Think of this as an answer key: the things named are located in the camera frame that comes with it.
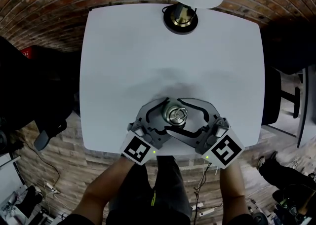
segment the wooden floor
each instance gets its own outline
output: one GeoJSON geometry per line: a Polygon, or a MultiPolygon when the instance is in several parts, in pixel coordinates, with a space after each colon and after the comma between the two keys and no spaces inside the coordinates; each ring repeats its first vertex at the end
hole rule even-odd
{"type": "MultiPolygon", "coordinates": [[[[282,86],[285,86],[288,92],[293,93],[297,82],[296,78],[290,77],[282,80],[282,86]]],[[[286,113],[289,110],[288,107],[288,104],[282,101],[281,114],[286,113]]],[[[68,128],[53,138],[48,146],[39,152],[40,156],[54,165],[60,173],[56,188],[61,191],[61,194],[57,195],[55,199],[50,199],[49,197],[53,197],[50,194],[46,199],[47,202],[42,202],[42,205],[55,216],[70,214],[80,201],[86,186],[119,157],[118,154],[87,150],[82,141],[80,118],[75,113],[72,113],[67,119],[67,124],[68,128]]],[[[295,132],[297,128],[295,124],[295,122],[292,126],[287,124],[287,128],[295,132]]],[[[11,138],[20,139],[32,146],[37,135],[37,127],[32,122],[23,129],[12,133],[11,138]]],[[[259,157],[269,155],[277,150],[279,151],[277,158],[282,165],[291,165],[294,161],[297,161],[296,169],[298,171],[310,173],[314,170],[316,167],[316,142],[311,140],[300,149],[297,149],[296,146],[297,144],[294,142],[261,130],[258,144],[247,148],[243,152],[239,162],[243,171],[246,193],[249,195],[247,203],[250,206],[253,206],[250,202],[251,198],[264,210],[272,211],[275,204],[272,193],[276,188],[269,186],[256,169],[259,157]]],[[[18,168],[28,186],[31,183],[36,184],[45,192],[44,181],[53,184],[57,180],[58,175],[54,169],[43,163],[27,146],[18,151],[17,154],[21,155],[21,159],[17,162],[18,168]]],[[[189,201],[194,205],[193,187],[198,185],[201,178],[203,160],[181,156],[176,157],[176,159],[182,171],[189,201]]],[[[157,175],[156,161],[150,161],[146,166],[149,182],[153,186],[157,175]]],[[[206,184],[200,191],[199,202],[204,203],[203,209],[220,206],[222,203],[219,189],[219,172],[217,175],[215,172],[216,168],[211,167],[209,169],[206,184]]],[[[222,213],[222,207],[218,207],[212,214],[198,219],[197,224],[204,225],[215,222],[221,224],[222,213]]],[[[104,218],[107,214],[108,208],[106,207],[104,218]]]]}

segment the black cloth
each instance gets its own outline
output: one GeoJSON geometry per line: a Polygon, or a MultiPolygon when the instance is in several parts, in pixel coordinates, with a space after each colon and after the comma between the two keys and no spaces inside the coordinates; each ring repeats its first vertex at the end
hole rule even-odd
{"type": "Polygon", "coordinates": [[[151,206],[154,193],[154,206],[162,210],[176,211],[192,216],[192,209],[183,185],[183,179],[173,156],[157,156],[158,174],[155,187],[148,182],[145,165],[135,164],[127,174],[117,195],[109,203],[109,210],[129,212],[132,206],[139,210],[151,206]]]}
{"type": "Polygon", "coordinates": [[[43,196],[36,192],[34,186],[30,186],[26,193],[24,200],[17,204],[16,207],[27,217],[29,218],[37,204],[43,200],[43,196]]]}
{"type": "MultiPolygon", "coordinates": [[[[187,220],[188,217],[182,215],[181,213],[161,213],[163,210],[160,210],[160,213],[151,213],[146,212],[146,210],[138,210],[136,213],[132,213],[131,216],[127,214],[115,214],[112,213],[108,216],[107,225],[128,225],[128,224],[137,224],[137,225],[185,225],[190,224],[187,220]]],[[[69,215],[66,217],[59,225],[94,225],[90,220],[81,216],[81,215],[69,215]]],[[[227,225],[255,225],[255,222],[251,215],[239,215],[233,218],[227,225]]]]}
{"type": "MultiPolygon", "coordinates": [[[[268,183],[280,189],[280,192],[274,194],[277,202],[288,198],[299,208],[305,204],[313,190],[316,190],[316,183],[311,177],[280,165],[276,159],[267,159],[259,168],[259,173],[268,183]]],[[[309,201],[308,208],[309,210],[316,208],[316,195],[309,201]]]]}
{"type": "Polygon", "coordinates": [[[276,159],[267,159],[259,168],[259,173],[264,179],[280,190],[290,185],[305,185],[316,189],[316,183],[311,177],[307,177],[297,170],[280,165],[276,159]]]}

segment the forearm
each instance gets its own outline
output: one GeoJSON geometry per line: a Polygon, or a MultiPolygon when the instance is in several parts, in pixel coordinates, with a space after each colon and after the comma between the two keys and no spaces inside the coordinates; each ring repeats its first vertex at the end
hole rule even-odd
{"type": "Polygon", "coordinates": [[[87,187],[82,200],[72,213],[100,225],[105,205],[117,194],[133,165],[134,162],[121,157],[87,187]]]}
{"type": "Polygon", "coordinates": [[[237,160],[225,170],[221,170],[220,187],[224,204],[224,225],[239,215],[249,213],[246,205],[244,181],[237,160]]]}
{"type": "Polygon", "coordinates": [[[237,160],[226,169],[221,169],[220,187],[223,199],[245,196],[245,186],[237,160]]]}
{"type": "Polygon", "coordinates": [[[133,165],[134,162],[121,157],[87,187],[84,195],[94,197],[106,205],[116,195],[133,165]]]}

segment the black chair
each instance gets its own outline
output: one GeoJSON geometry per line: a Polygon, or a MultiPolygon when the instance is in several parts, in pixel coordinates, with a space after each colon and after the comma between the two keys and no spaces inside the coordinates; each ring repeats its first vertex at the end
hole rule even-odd
{"type": "Polygon", "coordinates": [[[35,120],[37,150],[67,127],[74,91],[66,80],[50,80],[36,60],[27,59],[0,37],[0,129],[17,130],[35,120]]]}
{"type": "Polygon", "coordinates": [[[300,110],[300,89],[296,87],[294,95],[282,91],[280,73],[272,67],[265,66],[265,100],[261,125],[277,121],[281,97],[294,103],[293,118],[297,118],[300,110]]]}
{"type": "Polygon", "coordinates": [[[271,23],[261,30],[265,64],[292,75],[316,64],[315,26],[311,23],[271,23]]]}

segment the shoe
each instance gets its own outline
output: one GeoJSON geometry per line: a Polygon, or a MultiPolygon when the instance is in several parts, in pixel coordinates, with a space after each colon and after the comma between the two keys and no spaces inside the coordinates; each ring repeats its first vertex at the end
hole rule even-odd
{"type": "Polygon", "coordinates": [[[273,153],[272,153],[272,155],[270,156],[270,159],[276,159],[277,158],[277,151],[274,151],[273,153]]]}
{"type": "Polygon", "coordinates": [[[259,161],[258,161],[258,170],[260,169],[260,167],[266,162],[266,159],[264,156],[262,156],[259,161]]]}
{"type": "Polygon", "coordinates": [[[40,193],[40,194],[41,194],[41,189],[40,189],[38,186],[36,186],[36,185],[34,185],[34,184],[31,184],[31,186],[35,188],[36,194],[37,194],[37,193],[40,193]]]}

